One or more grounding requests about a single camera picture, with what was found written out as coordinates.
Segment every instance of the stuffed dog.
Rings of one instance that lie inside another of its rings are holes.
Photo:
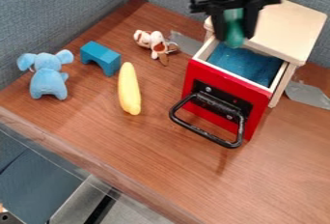
[[[179,50],[179,46],[176,43],[166,41],[159,31],[137,30],[133,37],[138,45],[151,49],[151,57],[153,59],[159,58],[164,66],[169,65],[167,54]]]

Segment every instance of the black drawer handle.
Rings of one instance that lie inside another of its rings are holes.
[[[232,117],[238,118],[238,131],[237,131],[237,136],[236,136],[235,142],[231,143],[231,142],[225,141],[215,135],[212,135],[212,134],[202,130],[201,128],[190,125],[189,123],[185,122],[184,120],[182,120],[176,116],[176,112],[179,111],[184,104],[186,104],[190,100],[193,100],[194,98],[196,98],[199,101],[204,102],[205,104],[212,105],[213,107],[217,108],[219,111],[225,113],[226,115],[230,115]],[[242,145],[243,137],[244,137],[244,128],[245,128],[244,116],[241,114],[241,112],[234,110],[229,106],[224,105],[220,101],[214,101],[213,99],[209,98],[207,96],[207,94],[205,94],[205,93],[192,93],[191,95],[187,96],[186,98],[180,100],[170,110],[170,119],[173,122],[177,123],[178,125],[183,126],[225,148],[236,149]]]

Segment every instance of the blue foam block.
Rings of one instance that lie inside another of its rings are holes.
[[[97,43],[88,42],[80,48],[80,59],[83,64],[91,61],[96,62],[105,75],[112,76],[120,68],[122,63],[122,55]]]
[[[219,43],[207,61],[267,88],[283,63],[275,57],[262,56],[247,49],[232,49],[222,43]]]

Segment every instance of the stuffed elephant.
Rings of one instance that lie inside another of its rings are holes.
[[[62,50],[52,55],[49,53],[31,54],[25,53],[17,59],[20,70],[28,70],[33,65],[36,73],[30,83],[32,98],[41,98],[42,95],[54,95],[59,100],[68,96],[65,82],[69,75],[60,72],[63,64],[73,62],[73,54],[69,50]]]

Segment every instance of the yellow banana toy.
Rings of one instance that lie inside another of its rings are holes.
[[[125,62],[122,65],[118,94],[121,107],[131,115],[138,115],[141,112],[141,95],[135,69],[131,63]]]

